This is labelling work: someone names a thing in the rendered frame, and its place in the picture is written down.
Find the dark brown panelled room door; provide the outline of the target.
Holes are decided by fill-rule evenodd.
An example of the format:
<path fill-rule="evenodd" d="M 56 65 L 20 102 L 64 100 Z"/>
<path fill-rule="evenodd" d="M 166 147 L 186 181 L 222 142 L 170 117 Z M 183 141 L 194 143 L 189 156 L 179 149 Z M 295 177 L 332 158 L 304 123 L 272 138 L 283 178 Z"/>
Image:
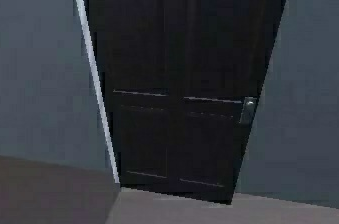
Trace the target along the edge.
<path fill-rule="evenodd" d="M 285 2 L 84 0 L 122 186 L 231 202 Z"/>

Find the silver door knob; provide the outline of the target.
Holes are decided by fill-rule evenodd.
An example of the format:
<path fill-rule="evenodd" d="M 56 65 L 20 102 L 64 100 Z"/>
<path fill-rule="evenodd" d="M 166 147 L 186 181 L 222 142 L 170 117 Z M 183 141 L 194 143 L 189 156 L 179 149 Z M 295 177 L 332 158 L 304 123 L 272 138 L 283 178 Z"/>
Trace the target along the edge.
<path fill-rule="evenodd" d="M 250 124 L 255 116 L 256 107 L 257 99 L 255 97 L 246 97 L 243 102 L 239 123 Z"/>

